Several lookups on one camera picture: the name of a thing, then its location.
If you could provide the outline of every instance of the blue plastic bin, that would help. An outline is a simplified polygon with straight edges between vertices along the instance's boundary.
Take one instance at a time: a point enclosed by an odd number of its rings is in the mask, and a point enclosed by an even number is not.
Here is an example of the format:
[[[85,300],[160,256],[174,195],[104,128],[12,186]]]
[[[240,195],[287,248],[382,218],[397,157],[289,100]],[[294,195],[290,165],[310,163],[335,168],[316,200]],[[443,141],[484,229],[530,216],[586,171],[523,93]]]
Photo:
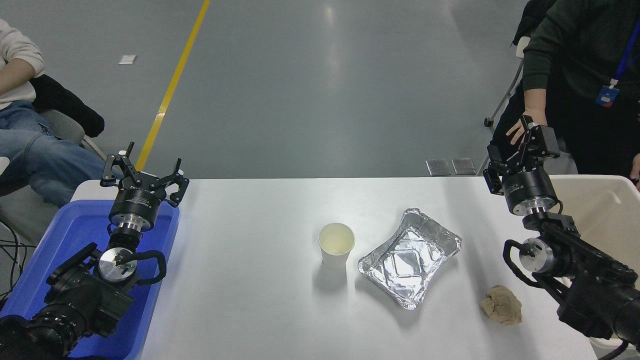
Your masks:
[[[109,242],[106,229],[112,205],[112,200],[79,200],[63,206],[49,225],[0,317],[20,315],[30,319],[46,305],[44,297],[50,286],[45,281],[55,268],[90,242],[97,243],[98,249],[104,251]],[[162,203],[154,228],[143,233],[138,252],[160,250],[168,260],[178,228],[178,215],[177,208]],[[143,279],[156,276],[155,260],[139,261],[138,271]],[[129,293],[134,302],[118,322],[116,332],[108,338],[93,335],[81,339],[71,357],[94,355],[110,360],[135,359],[147,337],[161,284],[135,286]]]

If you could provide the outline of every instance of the crumpled paper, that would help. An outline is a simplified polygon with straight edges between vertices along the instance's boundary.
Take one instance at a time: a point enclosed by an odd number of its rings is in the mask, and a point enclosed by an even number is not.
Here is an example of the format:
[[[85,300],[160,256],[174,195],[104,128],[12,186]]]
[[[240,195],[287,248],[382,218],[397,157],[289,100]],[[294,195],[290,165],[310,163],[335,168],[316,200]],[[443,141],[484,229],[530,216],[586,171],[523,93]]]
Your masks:
[[[522,322],[522,304],[511,290],[496,285],[489,289],[480,306],[489,319],[502,325],[515,325]]]

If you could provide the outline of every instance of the gray floor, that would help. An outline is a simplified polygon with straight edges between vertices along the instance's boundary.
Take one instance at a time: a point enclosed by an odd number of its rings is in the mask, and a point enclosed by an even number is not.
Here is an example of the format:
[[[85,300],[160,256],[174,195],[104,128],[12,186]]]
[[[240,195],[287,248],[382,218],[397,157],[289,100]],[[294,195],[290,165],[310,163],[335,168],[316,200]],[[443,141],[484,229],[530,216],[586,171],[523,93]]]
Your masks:
[[[518,65],[509,45],[525,3],[214,0],[145,170],[165,175],[178,156],[192,178],[479,165],[490,138],[482,119]],[[41,47],[50,76],[104,116],[95,143],[115,152],[135,141],[137,156],[201,5],[4,0],[1,16]],[[125,54],[138,55],[134,65],[117,65]],[[37,242],[54,209],[28,201],[0,199],[0,212]],[[0,256],[0,278],[8,263]]]

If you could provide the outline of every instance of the lanyard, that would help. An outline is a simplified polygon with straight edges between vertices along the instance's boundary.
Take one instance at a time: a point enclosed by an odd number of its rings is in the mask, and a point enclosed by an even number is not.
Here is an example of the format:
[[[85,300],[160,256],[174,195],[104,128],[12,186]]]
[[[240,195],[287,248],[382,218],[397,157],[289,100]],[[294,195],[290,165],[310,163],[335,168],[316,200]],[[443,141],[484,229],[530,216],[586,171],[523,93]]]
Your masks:
[[[631,34],[631,38],[627,42],[627,48],[625,49],[625,53],[622,55],[622,59],[620,59],[620,64],[618,65],[618,69],[616,70],[616,75],[613,79],[611,79],[611,87],[618,83],[618,80],[622,77],[622,74],[637,60],[637,56],[631,59],[630,63],[627,63],[629,59],[629,55],[631,55],[631,49],[636,43],[636,39],[638,38],[638,33],[640,33],[640,18],[636,23],[636,28],[634,29],[633,34]]]

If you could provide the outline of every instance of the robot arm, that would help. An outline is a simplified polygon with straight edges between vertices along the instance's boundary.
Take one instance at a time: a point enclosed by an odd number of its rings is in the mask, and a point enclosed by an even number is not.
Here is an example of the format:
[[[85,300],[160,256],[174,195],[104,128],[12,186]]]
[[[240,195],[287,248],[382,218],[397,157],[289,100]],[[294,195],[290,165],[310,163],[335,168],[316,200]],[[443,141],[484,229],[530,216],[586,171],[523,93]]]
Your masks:
[[[616,333],[640,350],[637,274],[583,241],[572,217],[550,212],[561,202],[543,162],[559,156],[556,138],[551,128],[536,125],[529,117],[521,121],[528,131],[519,152],[503,161],[490,145],[491,162],[484,178],[492,193],[505,196],[512,214],[524,217],[524,227],[540,235],[523,243],[507,240],[505,262],[520,280],[544,289],[558,302],[560,321],[589,337],[609,339]],[[533,280],[511,260],[513,248],[519,250],[520,263]],[[559,277],[569,278],[571,286]]]
[[[119,188],[109,214],[107,249],[102,252],[89,243],[55,269],[47,279],[51,285],[44,299],[47,305],[32,319],[0,318],[1,359],[66,359],[83,337],[107,337],[115,332],[134,301],[128,293],[135,285],[154,284],[166,275],[162,252],[136,249],[142,233],[153,228],[162,201],[178,206],[189,179],[182,176],[180,159],[173,173],[163,178],[136,171],[129,161],[132,147],[130,143],[126,151],[108,156],[100,182]],[[118,182],[113,167],[123,175]],[[166,188],[172,184],[178,190],[167,199]],[[158,276],[140,279],[137,262],[152,258],[158,262]]]

